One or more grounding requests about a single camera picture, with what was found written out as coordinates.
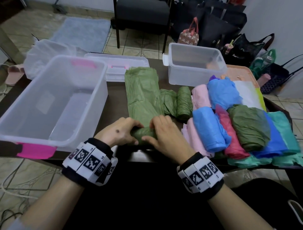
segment hand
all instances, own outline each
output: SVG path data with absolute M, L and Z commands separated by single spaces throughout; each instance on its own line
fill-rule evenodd
M 150 136 L 144 136 L 142 140 L 147 141 L 155 149 L 177 161 L 179 165 L 195 154 L 170 116 L 154 117 L 149 126 L 156 130 L 158 140 Z
M 130 117 L 121 117 L 113 124 L 98 132 L 95 135 L 95 138 L 108 144 L 111 148 L 115 145 L 124 145 L 128 143 L 138 145 L 138 140 L 130 135 L 130 131 L 134 126 L 139 128 L 144 127 L 140 121 L 134 120 Z

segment orange tray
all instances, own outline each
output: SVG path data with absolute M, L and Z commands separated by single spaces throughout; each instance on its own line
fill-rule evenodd
M 224 79 L 226 76 L 232 81 L 251 81 L 256 88 L 260 88 L 257 80 L 252 74 L 251 70 L 245 66 L 233 66 L 226 65 L 227 73 L 221 75 L 221 79 Z

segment forearm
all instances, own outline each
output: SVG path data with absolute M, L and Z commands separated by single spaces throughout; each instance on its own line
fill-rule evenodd
M 226 185 L 208 203 L 225 230 L 273 230 Z
M 31 229 L 62 229 L 84 188 L 61 176 L 20 218 Z

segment dark table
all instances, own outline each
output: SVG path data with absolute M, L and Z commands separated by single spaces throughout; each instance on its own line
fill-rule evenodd
M 168 82 L 168 67 L 164 66 L 162 60 L 148 59 L 150 67 L 157 70 L 159 76 L 159 88 L 178 91 L 179 85 L 171 85 Z M 0 116 L 11 106 L 16 98 L 22 93 L 22 91 L 28 86 L 31 80 L 23 76 L 17 84 L 10 90 L 6 97 L 0 102 Z M 118 120 L 120 117 L 128 117 L 127 98 L 124 82 L 107 82 L 108 97 L 100 117 L 99 123 L 96 127 L 95 133 L 99 132 L 106 126 Z M 179 129 L 183 124 L 174 120 Z M 12 142 L 0 141 L 0 157 L 17 157 L 17 153 L 21 152 L 22 146 L 14 144 Z M 61 166 L 62 161 L 67 157 L 69 152 L 56 151 L 55 154 L 47 159 L 39 161 L 44 164 L 52 164 L 54 166 Z M 119 161 L 133 161 L 133 162 L 161 162 L 169 163 L 171 161 L 157 151 L 151 151 L 147 149 L 137 149 L 137 147 L 118 147 L 116 150 L 116 156 Z M 222 172 L 229 172 L 239 170 L 235 166 L 227 164 L 226 159 L 212 161 L 218 166 Z M 303 191 L 300 186 L 300 180 L 303 176 L 303 167 L 294 165 L 285 168 L 278 168 L 273 165 L 262 165 L 258 168 L 267 169 L 285 169 L 291 183 L 300 198 L 303 195 Z

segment patterned bag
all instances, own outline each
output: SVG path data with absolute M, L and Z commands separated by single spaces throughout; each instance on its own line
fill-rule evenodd
M 196 27 L 192 28 L 191 26 L 194 22 L 196 23 Z M 185 29 L 180 33 L 178 43 L 196 46 L 198 44 L 198 41 L 198 19 L 197 17 L 194 17 L 194 20 L 192 21 L 189 29 Z

